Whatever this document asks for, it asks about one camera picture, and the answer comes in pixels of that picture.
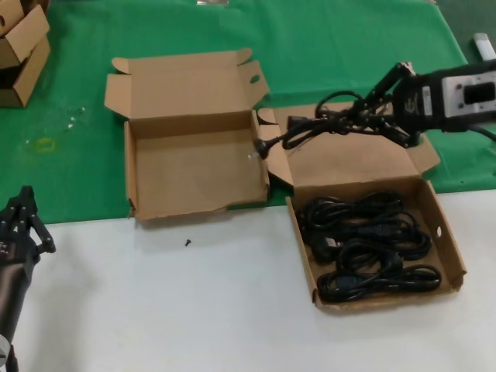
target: green tablecloth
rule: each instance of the green tablecloth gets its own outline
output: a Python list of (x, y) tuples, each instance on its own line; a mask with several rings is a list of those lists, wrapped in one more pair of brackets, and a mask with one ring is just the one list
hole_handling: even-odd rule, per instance
[[(253, 49), (271, 86), (265, 105), (365, 93), (397, 61), (419, 73), (465, 62), (424, 0), (100, 0), (53, 3), (52, 54), (26, 110), (0, 111), (0, 200), (36, 190), (47, 222), (124, 217), (123, 119), (103, 105), (113, 57)], [(439, 192), (496, 187), (496, 153), (477, 134), (430, 135)], [(271, 204), (283, 202), (276, 191)]]

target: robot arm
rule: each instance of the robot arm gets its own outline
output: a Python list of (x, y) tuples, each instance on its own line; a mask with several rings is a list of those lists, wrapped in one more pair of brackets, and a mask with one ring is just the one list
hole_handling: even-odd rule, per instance
[[(326, 109), (330, 100), (350, 95), (351, 108), (341, 112)], [(392, 104), (393, 113), (387, 115)], [(322, 133), (361, 133), (384, 136), (403, 147), (417, 146), (421, 133), (472, 130), (496, 141), (496, 135), (476, 124), (496, 119), (496, 60), (431, 74), (418, 75), (409, 63), (396, 64), (366, 97), (353, 91), (338, 91), (317, 104), (315, 118), (290, 117), (288, 131), (274, 139), (255, 141), (266, 158), (278, 142), (286, 150)]]
[[(55, 252), (52, 236), (37, 215), (34, 191), (24, 186), (0, 211), (0, 367), (16, 372), (12, 339), (40, 254)], [(40, 237), (36, 245), (31, 229)]]

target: open cardboard box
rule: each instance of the open cardboard box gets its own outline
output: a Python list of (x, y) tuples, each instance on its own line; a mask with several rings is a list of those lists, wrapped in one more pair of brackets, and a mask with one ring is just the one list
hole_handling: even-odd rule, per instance
[(252, 107), (268, 93), (251, 50), (114, 58), (105, 106), (125, 124), (126, 188), (138, 220), (264, 202)]
[(26, 107), (49, 54), (44, 36), (20, 66), (0, 70), (0, 107)]
[(19, 66), (50, 29), (40, 5), (23, 16), (19, 0), (0, 0), (0, 69)]
[[(328, 105), (340, 111), (350, 104)], [(261, 137), (272, 138), (285, 133), (288, 116), (312, 117), (315, 106), (279, 108), (265, 117), (279, 126), (261, 126)], [(313, 303), (324, 311), (361, 310), (385, 305), (424, 301), (438, 295), (458, 291), (466, 273), (463, 259), (443, 214), (432, 185), (422, 180), (422, 173), (439, 163), (429, 140), (423, 136), (419, 146), (404, 149), (382, 136), (322, 134), (304, 146), (283, 151), (280, 144), (267, 158), (269, 171), (294, 186), (294, 197), (287, 199), (291, 221), (299, 245), (301, 261)], [(441, 286), (426, 293), (375, 294), (355, 302), (327, 303), (318, 294), (316, 281), (324, 273), (335, 270), (335, 264), (319, 265), (301, 238), (295, 211), (311, 199), (332, 195), (356, 199), (373, 191), (394, 190), (403, 196), (405, 206), (432, 237), (432, 249), (423, 260), (404, 262), (432, 264), (442, 274)]]

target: cardboard box lid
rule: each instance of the cardboard box lid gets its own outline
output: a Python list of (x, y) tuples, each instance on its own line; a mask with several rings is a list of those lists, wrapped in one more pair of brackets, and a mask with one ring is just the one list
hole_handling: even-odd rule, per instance
[[(329, 108), (340, 111), (350, 103), (329, 104)], [(315, 105), (276, 108), (272, 112), (261, 112), (267, 122), (279, 124), (281, 133), (286, 132), (288, 116), (313, 117)], [(264, 138), (274, 134), (274, 126), (261, 126)], [(383, 136), (365, 136), (324, 133), (305, 145), (289, 151), (273, 148), (267, 158), (269, 171), (294, 186), (295, 194), (306, 188), (354, 184), (397, 177), (420, 177), (440, 163), (439, 156), (426, 136), (419, 146), (411, 149), (391, 142)], [(291, 178), (287, 177), (287, 168)]]
[(0, 0), (0, 37), (13, 29), (23, 17), (19, 0)]
[(45, 13), (38, 5), (0, 39), (0, 69), (19, 66), (49, 29)]
[(269, 88), (251, 50), (114, 58), (105, 106), (129, 119), (250, 110)]

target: white table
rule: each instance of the white table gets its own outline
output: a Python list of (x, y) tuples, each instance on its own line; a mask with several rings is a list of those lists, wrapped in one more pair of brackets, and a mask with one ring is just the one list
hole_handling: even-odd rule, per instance
[(461, 292), (360, 315), (312, 305), (285, 207), (49, 226), (58, 251), (26, 296), (20, 372), (494, 372), (496, 191), (439, 198)]

